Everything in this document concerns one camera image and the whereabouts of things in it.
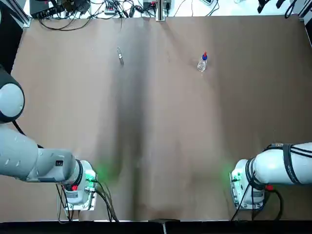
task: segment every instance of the metal pole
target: metal pole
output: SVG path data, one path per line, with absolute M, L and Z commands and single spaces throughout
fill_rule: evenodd
M 157 11 L 156 11 L 156 21 L 165 21 L 163 9 L 164 9 L 163 0 L 158 0 L 157 1 Z
M 19 20 L 24 23 L 24 27 L 29 27 L 31 19 L 29 16 L 24 12 L 23 8 L 18 4 L 16 0 L 6 0 L 13 11 L 19 16 Z

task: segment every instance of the red button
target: red button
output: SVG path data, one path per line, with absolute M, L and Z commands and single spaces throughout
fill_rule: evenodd
M 269 190 L 269 191 L 272 191 L 274 188 L 273 188 L 273 186 L 271 184 L 268 184 L 266 186 L 266 189 Z

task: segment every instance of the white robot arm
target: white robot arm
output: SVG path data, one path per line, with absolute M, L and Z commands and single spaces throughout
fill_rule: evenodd
M 261 209 L 266 185 L 311 184 L 311 168 L 312 143 L 271 144 L 256 157 L 241 159 L 230 173 L 234 204 L 237 209 Z
M 60 183 L 65 187 L 70 210 L 94 210 L 97 175 L 91 164 L 71 152 L 43 149 L 6 123 L 24 109 L 21 86 L 0 66 L 0 175 L 25 182 Z

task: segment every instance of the brown table surface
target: brown table surface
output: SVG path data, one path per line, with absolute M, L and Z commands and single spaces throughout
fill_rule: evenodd
M 21 128 L 100 170 L 121 220 L 230 219 L 239 159 L 312 141 L 312 49 L 296 16 L 96 19 L 72 32 L 34 21 L 12 75 L 26 96 Z M 2 176 L 0 186 L 1 221 L 56 220 L 54 185 Z M 312 218 L 311 186 L 278 188 L 283 219 Z M 258 219 L 278 207 L 272 196 Z M 100 199 L 80 213 L 106 217 Z

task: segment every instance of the plastic bottle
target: plastic bottle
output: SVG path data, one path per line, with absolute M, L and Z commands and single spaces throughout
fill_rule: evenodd
M 197 69 L 201 72 L 205 71 L 207 65 L 207 52 L 203 54 L 203 57 L 200 58 L 199 63 L 197 65 Z

